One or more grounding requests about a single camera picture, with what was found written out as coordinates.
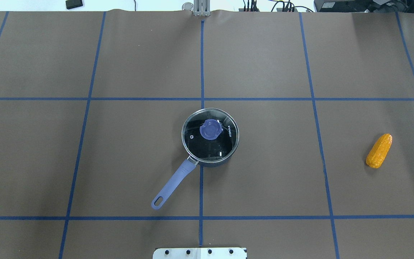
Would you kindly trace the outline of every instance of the pot handle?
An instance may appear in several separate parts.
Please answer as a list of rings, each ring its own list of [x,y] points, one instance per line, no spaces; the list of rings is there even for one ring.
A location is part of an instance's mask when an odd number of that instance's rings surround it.
[[[169,179],[169,181],[162,187],[162,190],[156,195],[156,197],[151,202],[151,207],[155,210],[159,210],[164,203],[166,203],[167,199],[170,195],[174,192],[174,190],[178,187],[181,181],[192,171],[196,168],[198,161],[194,160],[192,157],[188,157],[180,167],[175,171],[174,175]]]

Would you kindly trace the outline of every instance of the lid knob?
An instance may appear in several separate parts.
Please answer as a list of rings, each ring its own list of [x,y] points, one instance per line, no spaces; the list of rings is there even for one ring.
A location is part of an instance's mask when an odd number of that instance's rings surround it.
[[[206,140],[214,140],[221,134],[223,128],[217,120],[207,119],[199,128],[199,131],[201,132],[201,136]]]

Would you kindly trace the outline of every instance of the pot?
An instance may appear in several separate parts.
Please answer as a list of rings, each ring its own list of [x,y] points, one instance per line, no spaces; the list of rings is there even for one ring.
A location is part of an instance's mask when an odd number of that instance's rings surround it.
[[[239,129],[234,119],[216,108],[205,108],[191,114],[182,127],[182,142],[189,157],[151,202],[158,210],[182,182],[196,168],[214,167],[228,161],[239,144]]]

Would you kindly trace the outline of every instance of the metal stand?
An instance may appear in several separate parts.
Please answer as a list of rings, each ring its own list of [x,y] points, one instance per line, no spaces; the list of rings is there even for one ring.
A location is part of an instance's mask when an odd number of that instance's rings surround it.
[[[194,0],[194,16],[210,16],[210,0]]]

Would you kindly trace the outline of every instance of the corn cob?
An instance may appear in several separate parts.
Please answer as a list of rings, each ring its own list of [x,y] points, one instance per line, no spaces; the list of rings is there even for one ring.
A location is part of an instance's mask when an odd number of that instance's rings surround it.
[[[391,134],[384,134],[381,136],[373,145],[370,153],[368,153],[367,159],[365,159],[365,163],[372,168],[380,167],[386,158],[387,152],[391,148],[391,144]]]

